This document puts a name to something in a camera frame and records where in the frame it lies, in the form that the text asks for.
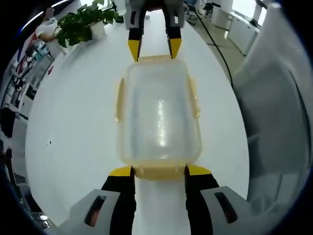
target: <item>transparent plastic box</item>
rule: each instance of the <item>transparent plastic box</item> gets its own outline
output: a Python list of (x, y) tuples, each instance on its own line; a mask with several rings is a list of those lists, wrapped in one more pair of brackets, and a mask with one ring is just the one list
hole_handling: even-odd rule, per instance
[(181, 169), (201, 153), (199, 113), (195, 85), (182, 61), (140, 58), (119, 84), (119, 158), (141, 173)]

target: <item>white table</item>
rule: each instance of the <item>white table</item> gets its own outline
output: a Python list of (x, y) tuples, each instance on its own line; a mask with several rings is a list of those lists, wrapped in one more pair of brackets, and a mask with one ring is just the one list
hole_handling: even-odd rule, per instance
[[(145, 21), (140, 56), (169, 54), (164, 17), (160, 11), (150, 16)], [(103, 41), (80, 44), (55, 60), (29, 116), (25, 150), (29, 184), (34, 199), (56, 225), (67, 219), (73, 204), (101, 188), (109, 172), (124, 165), (115, 150), (115, 99), (118, 82), (133, 59), (125, 25), (105, 28)], [(237, 100), (222, 67), (201, 37), (187, 23), (181, 33), (178, 58), (185, 61), (196, 80), (201, 107), (203, 150), (195, 164), (210, 169), (220, 186), (229, 186), (246, 198), (248, 148)], [(143, 230), (169, 234), (177, 232), (175, 226), (182, 224), (185, 227), (180, 227), (180, 232), (188, 234), (183, 189), (183, 181), (136, 179), (134, 234), (144, 234)], [(162, 214), (173, 207), (177, 207), (175, 212)], [(149, 209), (154, 214), (145, 217)], [(166, 226), (145, 220), (152, 217), (162, 217)]]

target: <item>office floor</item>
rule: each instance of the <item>office floor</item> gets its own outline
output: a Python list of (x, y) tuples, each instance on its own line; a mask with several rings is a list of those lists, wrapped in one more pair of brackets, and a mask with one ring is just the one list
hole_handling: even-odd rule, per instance
[[(208, 31), (210, 32), (211, 36), (213, 37), (215, 43), (218, 45), (221, 53), (223, 54), (228, 64), (231, 75), (232, 77), (234, 77), (236, 71), (240, 68), (246, 57), (239, 51), (235, 44), (230, 39), (227, 38), (228, 31), (215, 27), (211, 22), (209, 22), (208, 19), (203, 19), (203, 22), (204, 25), (207, 27)], [(197, 23), (193, 25), (193, 28), (200, 34), (203, 40), (213, 51), (216, 58), (220, 62), (222, 68), (224, 69), (226, 76), (229, 78), (225, 62), (223, 61), (221, 55), (214, 46), (212, 40), (207, 35), (201, 22), (197, 21)]]

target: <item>person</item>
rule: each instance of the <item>person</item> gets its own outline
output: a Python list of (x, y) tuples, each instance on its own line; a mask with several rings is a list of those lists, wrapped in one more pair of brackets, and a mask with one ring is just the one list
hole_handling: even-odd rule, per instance
[(47, 8), (43, 14), (42, 23), (36, 28), (36, 36), (47, 44), (51, 56), (55, 59), (61, 52), (61, 46), (57, 40), (58, 21), (54, 18), (54, 9)]

